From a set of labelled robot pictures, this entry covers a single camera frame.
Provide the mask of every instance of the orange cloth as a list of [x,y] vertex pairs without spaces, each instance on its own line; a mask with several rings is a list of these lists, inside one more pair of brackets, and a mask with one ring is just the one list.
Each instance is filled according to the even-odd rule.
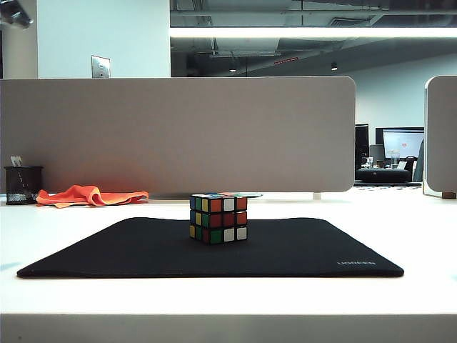
[[95,186],[71,186],[63,193],[49,195],[43,189],[38,193],[36,202],[40,205],[54,205],[57,208],[68,207],[71,205],[124,205],[142,203],[148,199],[148,192],[134,193],[101,193]]

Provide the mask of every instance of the cubicle divider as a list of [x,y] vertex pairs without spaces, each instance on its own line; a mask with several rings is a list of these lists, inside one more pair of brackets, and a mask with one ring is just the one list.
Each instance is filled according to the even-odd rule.
[[345,76],[3,80],[1,188],[22,155],[49,192],[342,192],[354,112]]
[[435,192],[457,192],[457,76],[426,85],[424,181]]

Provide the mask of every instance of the black mesh pen holder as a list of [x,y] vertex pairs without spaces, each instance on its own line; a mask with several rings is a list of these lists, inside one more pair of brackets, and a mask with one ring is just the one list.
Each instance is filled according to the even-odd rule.
[[41,184],[42,166],[5,166],[6,204],[36,204]]

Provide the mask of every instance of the black mouse pad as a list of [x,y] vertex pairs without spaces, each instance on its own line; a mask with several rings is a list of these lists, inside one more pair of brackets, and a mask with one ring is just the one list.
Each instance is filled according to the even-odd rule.
[[20,277],[400,277],[402,268],[321,219],[249,220],[248,239],[206,245],[189,221],[130,218]]

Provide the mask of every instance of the desk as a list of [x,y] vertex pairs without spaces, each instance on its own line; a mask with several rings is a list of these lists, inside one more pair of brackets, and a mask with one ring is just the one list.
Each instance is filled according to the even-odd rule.
[[[19,279],[18,269],[119,220],[187,219],[189,203],[0,209],[5,343],[456,341],[457,201],[419,188],[249,202],[251,219],[328,220],[403,267],[393,279]],[[204,301],[202,289],[220,300]]]

